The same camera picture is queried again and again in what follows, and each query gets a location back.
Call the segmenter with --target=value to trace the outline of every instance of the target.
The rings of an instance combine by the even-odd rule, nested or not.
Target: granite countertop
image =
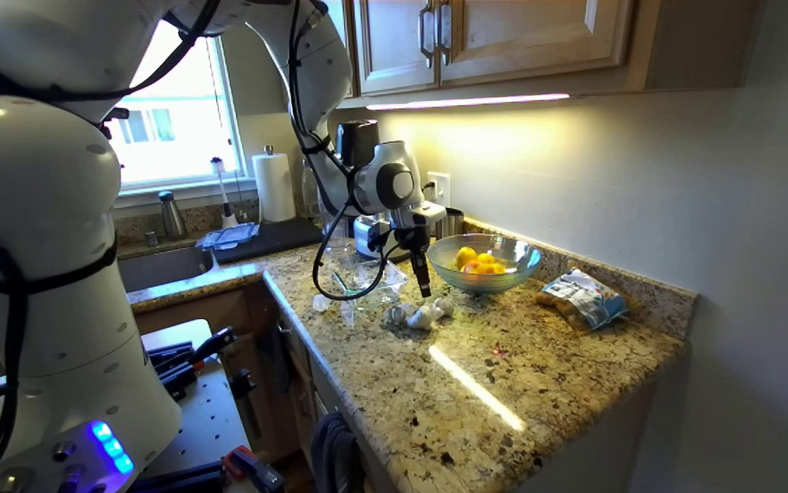
[[[433,276],[453,318],[424,336],[397,336],[380,324],[384,295],[319,310],[313,254],[302,247],[226,265],[137,290],[133,305],[146,313],[265,280],[402,490],[510,490],[685,353],[685,336],[636,321],[570,325],[540,305],[543,280],[476,301]],[[417,305],[417,281],[401,295]]]

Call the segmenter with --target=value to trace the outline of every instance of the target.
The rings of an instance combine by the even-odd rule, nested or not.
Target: bowl
[[[492,254],[505,265],[496,268],[502,273],[476,273],[476,268],[461,268],[457,258],[468,249],[473,249],[476,254]],[[529,240],[507,236],[462,233],[429,243],[427,261],[454,290],[505,294],[514,284],[522,284],[540,268],[543,251]]]

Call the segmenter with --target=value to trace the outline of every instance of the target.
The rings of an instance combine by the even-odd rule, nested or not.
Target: cabinet
[[[755,13],[759,0],[353,0],[353,60],[361,98],[725,88]]]
[[[306,335],[287,318],[287,310],[280,307],[276,318],[276,335],[286,343],[286,358],[291,364],[291,402],[294,411],[294,429],[298,436],[298,444],[305,450],[306,464],[313,465],[313,437],[321,427],[323,416],[334,409],[345,411],[343,395],[331,384],[327,366],[313,357]],[[360,450],[361,450],[361,465],[364,465],[364,490],[397,490],[379,461],[379,454],[369,450],[361,433],[357,433]]]
[[[633,0],[360,0],[364,92],[620,65]]]
[[[250,369],[257,380],[257,390],[250,398],[239,401],[250,444],[268,464],[291,457],[298,450],[298,433],[294,429],[294,402],[280,364],[280,344],[271,336],[276,305],[268,295],[265,284],[252,281],[232,290],[210,294],[206,298],[142,310],[137,313],[137,325],[142,335],[149,335],[194,318],[206,318],[213,329],[235,329],[239,336],[221,353],[221,361],[228,377]]]

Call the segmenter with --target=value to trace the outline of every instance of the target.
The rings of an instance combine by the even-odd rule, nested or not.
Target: backsplash
[[[235,212],[245,213],[247,220],[257,220],[257,199],[239,202]],[[180,207],[180,217],[189,239],[221,227],[221,206]],[[119,225],[119,247],[146,247],[152,233],[160,240],[165,240],[163,213],[120,217],[116,220],[116,225]]]

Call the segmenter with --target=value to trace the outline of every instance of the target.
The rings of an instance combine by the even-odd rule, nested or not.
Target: window frame
[[[250,188],[257,188],[254,186],[254,177],[250,173],[250,164],[247,164],[247,151],[245,151],[245,142],[241,142],[241,128],[239,128],[239,113],[235,113],[235,101],[232,101],[232,90],[231,90],[231,68],[228,68],[228,58],[226,58],[226,43],[221,39],[210,39],[213,43],[213,58],[216,58],[216,65],[220,65],[220,76],[221,76],[221,113],[228,113],[228,121],[231,121],[231,135],[232,135],[232,151],[235,151],[235,170],[231,170],[226,177],[228,177],[228,194],[232,191],[250,191]],[[198,177],[163,177],[163,181],[152,181],[152,183],[142,183],[142,186],[123,186],[120,183],[120,191],[119,191],[119,199],[116,199],[116,212],[149,212],[152,206],[156,207],[160,206],[160,191],[174,191],[179,194],[179,202],[180,206],[213,206],[220,202],[220,181],[216,176],[198,176]]]

